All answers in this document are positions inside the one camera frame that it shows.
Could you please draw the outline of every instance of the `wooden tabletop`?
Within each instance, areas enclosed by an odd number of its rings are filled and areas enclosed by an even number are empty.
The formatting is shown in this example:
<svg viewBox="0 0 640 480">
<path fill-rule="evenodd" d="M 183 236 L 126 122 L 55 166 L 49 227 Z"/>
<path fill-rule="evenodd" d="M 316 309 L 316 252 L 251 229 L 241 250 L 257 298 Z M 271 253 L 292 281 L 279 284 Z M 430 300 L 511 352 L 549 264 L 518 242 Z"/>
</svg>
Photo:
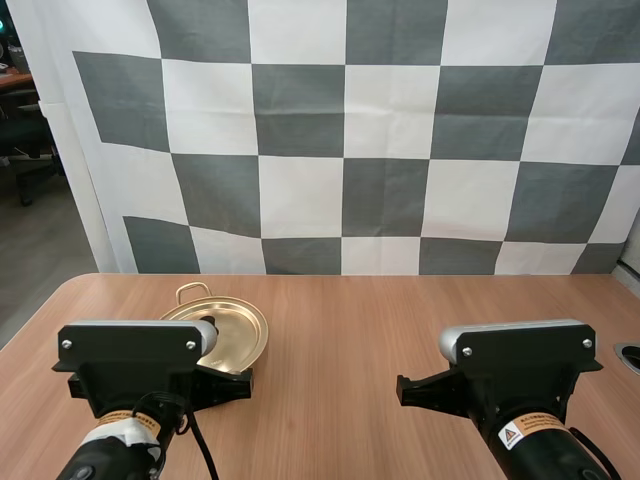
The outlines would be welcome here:
<svg viewBox="0 0 640 480">
<path fill-rule="evenodd" d="M 270 325 L 253 398 L 197 414 L 222 480 L 504 478 L 471 421 L 400 407 L 396 375 L 446 369 L 437 338 L 447 326 L 556 318 L 592 325 L 605 366 L 580 377 L 567 424 L 637 478 L 640 376 L 613 344 L 640 340 L 640 300 L 612 277 L 93 274 L 60 287 L 0 351 L 0 479 L 55 478 L 95 426 L 50 369 L 58 330 L 159 318 L 194 280 L 255 304 Z M 191 435 L 174 438 L 162 476 L 185 478 L 208 478 Z"/>
<path fill-rule="evenodd" d="M 6 72 L 9 75 L 0 75 L 0 91 L 33 83 L 30 73 L 18 73 L 15 68 Z"/>
</svg>

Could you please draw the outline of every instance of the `gold lid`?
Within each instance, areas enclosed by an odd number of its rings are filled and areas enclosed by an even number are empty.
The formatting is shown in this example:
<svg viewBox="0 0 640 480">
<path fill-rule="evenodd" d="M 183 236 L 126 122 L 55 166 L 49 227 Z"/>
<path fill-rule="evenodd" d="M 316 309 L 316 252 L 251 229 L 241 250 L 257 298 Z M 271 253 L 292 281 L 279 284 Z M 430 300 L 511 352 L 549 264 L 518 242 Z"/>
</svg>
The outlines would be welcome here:
<svg viewBox="0 0 640 480">
<path fill-rule="evenodd" d="M 182 303 L 182 292 L 200 287 L 206 297 Z M 269 337 L 267 320 L 249 302 L 233 297 L 213 296 L 202 282 L 183 285 L 176 291 L 178 306 L 165 313 L 162 320 L 200 320 L 213 317 L 218 329 L 214 349 L 198 362 L 221 372 L 238 373 L 249 368 L 262 354 Z"/>
</svg>

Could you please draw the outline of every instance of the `yellow warning sticker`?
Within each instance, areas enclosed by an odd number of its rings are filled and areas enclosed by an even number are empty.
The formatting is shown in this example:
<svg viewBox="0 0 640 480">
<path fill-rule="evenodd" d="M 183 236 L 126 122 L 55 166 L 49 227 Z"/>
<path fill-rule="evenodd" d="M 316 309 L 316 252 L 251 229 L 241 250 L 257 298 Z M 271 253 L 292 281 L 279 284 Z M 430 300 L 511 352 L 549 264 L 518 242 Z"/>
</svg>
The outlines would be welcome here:
<svg viewBox="0 0 640 480">
<path fill-rule="evenodd" d="M 106 415 L 100 417 L 100 419 L 98 420 L 98 426 L 118 422 L 130 417 L 131 410 L 114 410 L 113 412 L 107 413 Z M 136 420 L 147 427 L 147 429 L 154 437 L 158 437 L 158 433 L 160 433 L 160 424 L 153 418 L 151 418 L 149 415 L 145 415 L 144 413 L 136 413 Z"/>
<path fill-rule="evenodd" d="M 516 418 L 513 423 L 516 424 L 525 437 L 540 430 L 567 429 L 557 417 L 548 413 L 527 413 Z"/>
<path fill-rule="evenodd" d="M 511 450 L 520 440 L 527 435 L 539 432 L 540 430 L 566 430 L 567 428 L 553 415 L 548 413 L 534 412 L 521 415 L 520 417 L 507 423 L 498 432 L 498 437 L 507 450 Z"/>
</svg>

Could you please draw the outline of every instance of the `brass handle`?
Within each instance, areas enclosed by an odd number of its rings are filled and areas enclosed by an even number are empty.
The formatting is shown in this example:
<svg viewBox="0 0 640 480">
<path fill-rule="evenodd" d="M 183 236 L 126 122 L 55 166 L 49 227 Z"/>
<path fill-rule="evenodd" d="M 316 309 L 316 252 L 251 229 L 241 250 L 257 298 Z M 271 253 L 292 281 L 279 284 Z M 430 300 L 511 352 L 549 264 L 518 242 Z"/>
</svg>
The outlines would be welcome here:
<svg viewBox="0 0 640 480">
<path fill-rule="evenodd" d="M 211 290 L 209 290 L 209 287 L 207 287 L 204 283 L 202 282 L 187 283 L 186 285 L 183 285 L 178 290 L 176 290 L 176 302 L 178 302 L 178 305 L 182 305 L 182 292 L 195 287 L 204 288 L 205 292 L 207 292 L 207 297 L 213 296 L 211 295 Z"/>
</svg>

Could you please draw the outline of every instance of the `checkerboard backdrop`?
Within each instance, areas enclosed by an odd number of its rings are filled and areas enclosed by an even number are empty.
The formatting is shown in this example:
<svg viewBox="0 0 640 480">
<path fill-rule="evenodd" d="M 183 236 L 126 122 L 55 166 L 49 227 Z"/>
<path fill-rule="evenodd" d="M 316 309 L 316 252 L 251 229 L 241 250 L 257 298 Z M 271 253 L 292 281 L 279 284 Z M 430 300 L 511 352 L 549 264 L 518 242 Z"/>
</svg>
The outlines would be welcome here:
<svg viewBox="0 0 640 480">
<path fill-rule="evenodd" d="M 49 3 L 130 269 L 602 273 L 640 206 L 640 0 Z"/>
</svg>

